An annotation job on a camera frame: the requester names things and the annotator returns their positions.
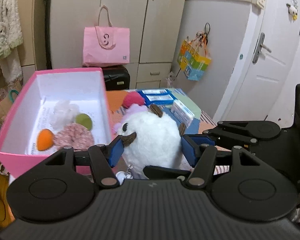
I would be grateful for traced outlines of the red strawberry plush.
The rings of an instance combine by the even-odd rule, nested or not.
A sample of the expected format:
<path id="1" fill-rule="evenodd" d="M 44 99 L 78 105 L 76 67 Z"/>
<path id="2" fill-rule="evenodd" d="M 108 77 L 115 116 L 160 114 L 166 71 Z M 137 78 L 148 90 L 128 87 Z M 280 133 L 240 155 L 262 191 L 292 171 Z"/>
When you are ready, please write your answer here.
<path id="1" fill-rule="evenodd" d="M 133 104 L 137 104 L 139 106 L 143 106 L 145 104 L 144 98 L 137 91 L 129 92 L 124 97 L 122 107 L 128 109 Z"/>

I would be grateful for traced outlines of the black suitcase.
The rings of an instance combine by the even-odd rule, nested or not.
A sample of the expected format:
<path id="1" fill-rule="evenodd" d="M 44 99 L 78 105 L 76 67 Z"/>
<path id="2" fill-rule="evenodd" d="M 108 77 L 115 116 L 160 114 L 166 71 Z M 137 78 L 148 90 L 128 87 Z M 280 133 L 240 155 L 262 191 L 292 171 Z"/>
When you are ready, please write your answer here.
<path id="1" fill-rule="evenodd" d="M 107 91 L 127 90 L 130 87 L 130 74 L 123 65 L 102 68 Z"/>

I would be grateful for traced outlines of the brown paper bag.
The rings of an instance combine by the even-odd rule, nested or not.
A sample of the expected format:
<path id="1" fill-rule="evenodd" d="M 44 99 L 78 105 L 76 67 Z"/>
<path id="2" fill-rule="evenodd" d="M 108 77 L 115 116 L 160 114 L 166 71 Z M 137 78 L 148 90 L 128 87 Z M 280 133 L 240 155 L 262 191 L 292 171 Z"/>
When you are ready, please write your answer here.
<path id="1" fill-rule="evenodd" d="M 3 88 L 0 90 L 0 125 L 3 124 L 18 95 L 19 92 L 15 89 L 10 90 L 9 92 Z"/>

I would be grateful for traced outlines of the beige wardrobe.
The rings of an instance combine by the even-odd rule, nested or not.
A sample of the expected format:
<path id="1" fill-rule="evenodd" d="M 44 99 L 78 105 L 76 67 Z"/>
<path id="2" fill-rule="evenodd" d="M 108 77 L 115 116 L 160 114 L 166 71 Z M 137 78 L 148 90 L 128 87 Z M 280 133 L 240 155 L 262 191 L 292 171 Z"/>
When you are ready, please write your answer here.
<path id="1" fill-rule="evenodd" d="M 130 87 L 158 88 L 174 57 L 185 0 L 18 0 L 27 80 L 37 70 L 80 67 L 86 27 L 130 31 Z"/>

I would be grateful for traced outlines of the cream knit cardigan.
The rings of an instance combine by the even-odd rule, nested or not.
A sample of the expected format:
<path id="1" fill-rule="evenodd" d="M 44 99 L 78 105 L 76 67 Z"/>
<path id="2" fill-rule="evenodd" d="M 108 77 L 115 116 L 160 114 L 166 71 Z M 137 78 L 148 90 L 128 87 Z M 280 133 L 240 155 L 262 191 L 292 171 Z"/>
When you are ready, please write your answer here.
<path id="1" fill-rule="evenodd" d="M 0 68 L 7 84 L 23 79 L 17 47 L 23 34 L 17 0 L 0 0 Z"/>

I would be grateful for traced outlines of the green makeup sponge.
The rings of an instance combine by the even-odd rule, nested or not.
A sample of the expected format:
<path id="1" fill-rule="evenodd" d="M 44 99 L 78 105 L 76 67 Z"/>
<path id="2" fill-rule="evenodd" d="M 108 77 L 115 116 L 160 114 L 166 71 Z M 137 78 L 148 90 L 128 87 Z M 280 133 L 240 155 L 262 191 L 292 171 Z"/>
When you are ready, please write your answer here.
<path id="1" fill-rule="evenodd" d="M 92 119 L 89 115 L 80 113 L 75 117 L 75 122 L 84 126 L 87 130 L 91 130 L 93 127 Z"/>

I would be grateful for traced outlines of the pink floral fabric scrunchie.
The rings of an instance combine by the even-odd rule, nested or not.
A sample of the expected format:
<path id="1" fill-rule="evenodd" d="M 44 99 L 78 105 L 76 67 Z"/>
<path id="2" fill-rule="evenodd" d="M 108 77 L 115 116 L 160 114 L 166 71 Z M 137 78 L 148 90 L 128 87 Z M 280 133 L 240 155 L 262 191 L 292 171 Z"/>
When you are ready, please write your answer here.
<path id="1" fill-rule="evenodd" d="M 92 133 L 83 125 L 71 123 L 55 134 L 54 145 L 60 149 L 71 146 L 74 150 L 87 150 L 95 144 Z"/>

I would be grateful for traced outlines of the pink tote bag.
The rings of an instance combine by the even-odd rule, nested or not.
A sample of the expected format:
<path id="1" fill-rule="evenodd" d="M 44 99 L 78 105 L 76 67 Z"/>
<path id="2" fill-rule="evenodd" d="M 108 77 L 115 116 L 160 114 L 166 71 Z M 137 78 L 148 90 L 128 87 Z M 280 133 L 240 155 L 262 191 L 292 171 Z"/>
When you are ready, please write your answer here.
<path id="1" fill-rule="evenodd" d="M 83 66 L 109 67 L 130 63 L 130 29 L 95 25 L 84 29 Z"/>

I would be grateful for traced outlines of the blue wet wipes pack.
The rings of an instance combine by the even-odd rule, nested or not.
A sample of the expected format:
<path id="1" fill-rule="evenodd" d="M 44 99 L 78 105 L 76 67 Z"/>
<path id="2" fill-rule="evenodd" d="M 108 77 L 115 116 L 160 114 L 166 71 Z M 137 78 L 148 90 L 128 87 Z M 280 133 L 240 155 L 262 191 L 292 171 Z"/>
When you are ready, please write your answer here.
<path id="1" fill-rule="evenodd" d="M 145 105 L 172 105 L 176 97 L 168 89 L 138 89 L 137 92 L 143 97 Z"/>

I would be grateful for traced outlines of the white door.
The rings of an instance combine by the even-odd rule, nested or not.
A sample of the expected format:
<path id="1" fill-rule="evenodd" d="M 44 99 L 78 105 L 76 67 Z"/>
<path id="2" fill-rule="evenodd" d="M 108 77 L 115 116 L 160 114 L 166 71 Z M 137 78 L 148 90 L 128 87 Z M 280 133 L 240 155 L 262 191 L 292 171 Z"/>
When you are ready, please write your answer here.
<path id="1" fill-rule="evenodd" d="M 244 37 L 245 63 L 234 69 L 215 122 L 269 119 L 299 45 L 300 0 L 265 0 L 255 27 Z"/>

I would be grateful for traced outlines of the orange makeup sponge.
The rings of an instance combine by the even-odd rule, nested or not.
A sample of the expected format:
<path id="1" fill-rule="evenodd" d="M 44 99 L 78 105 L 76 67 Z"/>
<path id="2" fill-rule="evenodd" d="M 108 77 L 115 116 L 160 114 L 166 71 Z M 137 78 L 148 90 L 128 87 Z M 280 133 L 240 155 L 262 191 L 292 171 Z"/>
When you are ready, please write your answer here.
<path id="1" fill-rule="evenodd" d="M 42 129 L 37 137 L 37 150 L 45 151 L 53 146 L 54 134 L 49 129 Z"/>

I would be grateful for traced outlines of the pink cardboard box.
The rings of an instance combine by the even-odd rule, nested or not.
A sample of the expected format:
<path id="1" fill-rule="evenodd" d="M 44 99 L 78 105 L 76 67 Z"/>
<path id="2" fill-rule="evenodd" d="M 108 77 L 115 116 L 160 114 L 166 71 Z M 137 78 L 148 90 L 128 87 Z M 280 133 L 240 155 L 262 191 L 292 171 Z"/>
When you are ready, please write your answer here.
<path id="1" fill-rule="evenodd" d="M 110 110 L 101 68 L 69 68 L 35 72 L 24 85 L 0 129 L 0 162 L 14 178 L 57 151 L 52 147 L 37 150 L 42 129 L 53 133 L 62 130 L 55 106 L 69 102 L 78 106 L 92 122 L 96 144 L 109 144 L 113 138 Z"/>

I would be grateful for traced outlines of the white tissue pack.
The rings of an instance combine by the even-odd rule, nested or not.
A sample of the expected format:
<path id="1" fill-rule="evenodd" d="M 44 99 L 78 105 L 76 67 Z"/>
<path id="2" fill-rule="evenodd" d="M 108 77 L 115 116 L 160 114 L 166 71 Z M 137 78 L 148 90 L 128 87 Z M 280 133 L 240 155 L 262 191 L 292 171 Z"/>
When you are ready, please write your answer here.
<path id="1" fill-rule="evenodd" d="M 180 100 L 175 99 L 172 107 L 171 113 L 181 122 L 184 123 L 185 126 L 188 128 L 193 120 L 194 114 L 185 106 Z"/>

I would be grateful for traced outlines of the white round plush toy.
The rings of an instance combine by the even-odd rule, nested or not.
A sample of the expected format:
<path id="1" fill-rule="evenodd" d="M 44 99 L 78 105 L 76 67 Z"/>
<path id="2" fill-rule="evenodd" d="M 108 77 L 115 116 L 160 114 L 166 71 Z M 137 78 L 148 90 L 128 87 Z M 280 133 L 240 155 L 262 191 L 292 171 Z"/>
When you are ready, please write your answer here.
<path id="1" fill-rule="evenodd" d="M 146 166 L 178 169 L 183 158 L 181 137 L 185 129 L 185 124 L 178 125 L 155 104 L 147 112 L 129 116 L 117 133 L 122 136 L 123 159 L 132 166 L 133 176 L 146 179 Z"/>

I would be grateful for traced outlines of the purple plush toy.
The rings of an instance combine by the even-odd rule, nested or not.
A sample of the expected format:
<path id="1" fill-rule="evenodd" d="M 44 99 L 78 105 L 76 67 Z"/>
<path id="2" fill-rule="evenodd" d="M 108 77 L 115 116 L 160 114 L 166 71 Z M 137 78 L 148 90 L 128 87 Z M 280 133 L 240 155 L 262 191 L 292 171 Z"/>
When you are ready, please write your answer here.
<path id="1" fill-rule="evenodd" d="M 132 104 L 128 109 L 120 107 L 118 110 L 111 114 L 111 129 L 112 133 L 116 134 L 119 128 L 124 124 L 125 120 L 132 114 L 139 112 L 147 112 L 148 108 L 145 105 L 139 106 L 138 104 Z"/>

